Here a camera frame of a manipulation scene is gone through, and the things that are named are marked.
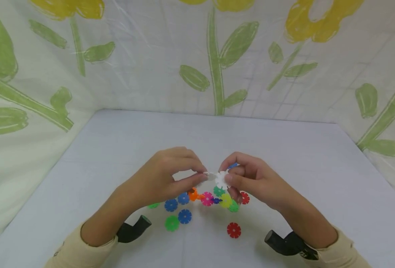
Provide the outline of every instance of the hand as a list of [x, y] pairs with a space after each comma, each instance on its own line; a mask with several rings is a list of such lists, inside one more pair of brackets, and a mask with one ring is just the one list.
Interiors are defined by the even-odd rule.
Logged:
[[[172, 175], [193, 170], [197, 174], [175, 181]], [[174, 147], [157, 152], [119, 188], [133, 195], [136, 209], [166, 201], [192, 189], [208, 177], [197, 155], [186, 147]]]
[[303, 198], [265, 161], [245, 153], [235, 152], [229, 155], [221, 164], [219, 171], [226, 170], [235, 162], [239, 166], [230, 169], [225, 180], [231, 185], [228, 189], [229, 194], [238, 204], [242, 203], [242, 195], [239, 190], [250, 193], [278, 211], [288, 206], [292, 201]]

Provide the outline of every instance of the left hand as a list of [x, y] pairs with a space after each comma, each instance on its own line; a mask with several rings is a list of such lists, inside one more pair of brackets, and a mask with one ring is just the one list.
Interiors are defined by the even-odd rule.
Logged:
[[[175, 181], [172, 175], [184, 170], [197, 172], [190, 177]], [[158, 151], [118, 190], [133, 196], [136, 209], [173, 199], [208, 177], [197, 155], [186, 147], [173, 147]]]

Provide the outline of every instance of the pink snowflake piece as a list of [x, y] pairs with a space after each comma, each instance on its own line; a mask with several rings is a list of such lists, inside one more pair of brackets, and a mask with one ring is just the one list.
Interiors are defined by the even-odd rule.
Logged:
[[200, 199], [200, 201], [202, 202], [202, 204], [204, 206], [211, 206], [212, 204], [214, 204], [214, 196], [210, 193], [210, 192], [204, 192], [203, 193], [203, 197]]

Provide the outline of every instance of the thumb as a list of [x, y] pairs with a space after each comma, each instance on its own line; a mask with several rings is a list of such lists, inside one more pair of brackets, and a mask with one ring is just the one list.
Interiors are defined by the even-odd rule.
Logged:
[[255, 180], [251, 180], [237, 174], [226, 174], [225, 181], [230, 186], [233, 186], [238, 190], [249, 192], [250, 194], [253, 194], [256, 191], [255, 189], [257, 188]]
[[180, 195], [183, 192], [186, 192], [193, 187], [197, 186], [200, 183], [208, 180], [208, 176], [202, 173], [197, 173], [191, 175], [190, 177], [184, 178], [179, 181], [175, 181], [172, 184], [171, 190], [173, 195]]

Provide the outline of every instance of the beige sleeve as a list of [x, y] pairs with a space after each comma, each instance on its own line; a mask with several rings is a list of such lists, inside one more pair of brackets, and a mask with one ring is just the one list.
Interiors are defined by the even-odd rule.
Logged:
[[354, 242], [342, 231], [335, 229], [338, 232], [338, 240], [328, 248], [315, 249], [319, 259], [316, 261], [304, 259], [307, 265], [311, 268], [371, 268], [354, 248]]
[[116, 236], [110, 242], [97, 248], [87, 245], [81, 239], [81, 227], [78, 226], [65, 239], [63, 245], [45, 264], [44, 268], [99, 268], [105, 262], [118, 242]]

